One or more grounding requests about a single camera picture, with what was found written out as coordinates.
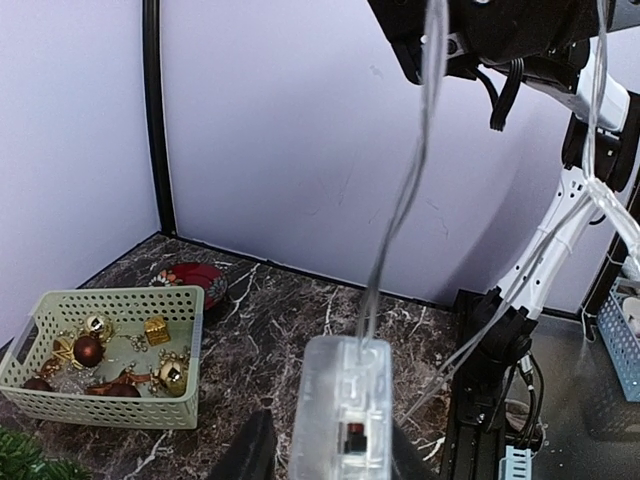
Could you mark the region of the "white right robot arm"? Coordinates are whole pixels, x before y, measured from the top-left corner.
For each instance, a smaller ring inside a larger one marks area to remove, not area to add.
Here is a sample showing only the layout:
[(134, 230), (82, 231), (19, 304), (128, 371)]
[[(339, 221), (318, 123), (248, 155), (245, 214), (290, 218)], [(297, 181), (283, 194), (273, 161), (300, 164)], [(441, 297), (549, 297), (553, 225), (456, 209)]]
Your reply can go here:
[[(334, 56), (345, 88), (364, 108), (344, 155), (359, 173), (352, 211), (328, 226), (342, 253), (333, 271), (362, 280), (379, 275), (393, 239), (400, 241), (391, 288), (442, 302), (457, 287), (487, 287), (497, 303), (434, 377), (418, 410), (457, 368), (471, 365), (502, 331), (500, 316), (536, 316), (562, 276), (569, 241), (592, 210), (588, 195), (552, 184), (590, 178), (560, 155), (559, 117), (528, 101), (505, 139), (508, 101), (521, 85), (567, 102), (580, 126), (592, 84), (604, 67), (590, 39), (608, 23), (613, 1), (347, 1), (347, 19), (327, 22), (315, 41)], [(480, 107), (454, 80), (485, 69), (507, 75), (496, 94), (490, 132)], [(410, 230), (400, 235), (400, 226)]]

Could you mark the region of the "small green christmas tree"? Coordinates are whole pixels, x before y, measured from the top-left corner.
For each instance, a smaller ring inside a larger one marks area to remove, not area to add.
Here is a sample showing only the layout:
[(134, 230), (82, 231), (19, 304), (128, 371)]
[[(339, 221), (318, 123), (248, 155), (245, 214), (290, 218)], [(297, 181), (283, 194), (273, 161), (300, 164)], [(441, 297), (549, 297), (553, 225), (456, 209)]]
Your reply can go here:
[(1, 428), (1, 478), (6, 480), (91, 479), (84, 467), (67, 459), (47, 457), (29, 435)]

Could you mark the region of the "clear battery box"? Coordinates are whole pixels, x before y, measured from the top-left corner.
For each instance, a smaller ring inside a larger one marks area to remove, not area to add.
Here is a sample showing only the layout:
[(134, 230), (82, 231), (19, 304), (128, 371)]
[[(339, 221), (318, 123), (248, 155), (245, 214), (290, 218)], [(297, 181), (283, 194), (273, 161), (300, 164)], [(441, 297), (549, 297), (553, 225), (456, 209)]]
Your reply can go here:
[(384, 340), (316, 336), (306, 345), (290, 479), (390, 479), (392, 353)]

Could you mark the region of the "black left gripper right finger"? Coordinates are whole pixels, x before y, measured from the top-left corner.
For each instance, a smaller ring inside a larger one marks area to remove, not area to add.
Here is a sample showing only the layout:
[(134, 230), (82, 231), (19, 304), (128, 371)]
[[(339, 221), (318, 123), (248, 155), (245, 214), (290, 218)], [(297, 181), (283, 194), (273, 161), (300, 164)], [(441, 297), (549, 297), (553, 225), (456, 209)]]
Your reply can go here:
[(393, 421), (391, 478), (393, 480), (435, 480), (438, 478), (420, 459), (417, 449)]

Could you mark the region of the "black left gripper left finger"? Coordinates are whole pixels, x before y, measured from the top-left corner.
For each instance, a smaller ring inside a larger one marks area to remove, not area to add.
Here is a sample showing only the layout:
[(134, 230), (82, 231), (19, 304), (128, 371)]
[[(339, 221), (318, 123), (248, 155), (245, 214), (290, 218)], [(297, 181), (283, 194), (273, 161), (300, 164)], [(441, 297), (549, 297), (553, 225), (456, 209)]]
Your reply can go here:
[(208, 479), (266, 480), (275, 478), (275, 428), (272, 411), (254, 411), (214, 465)]

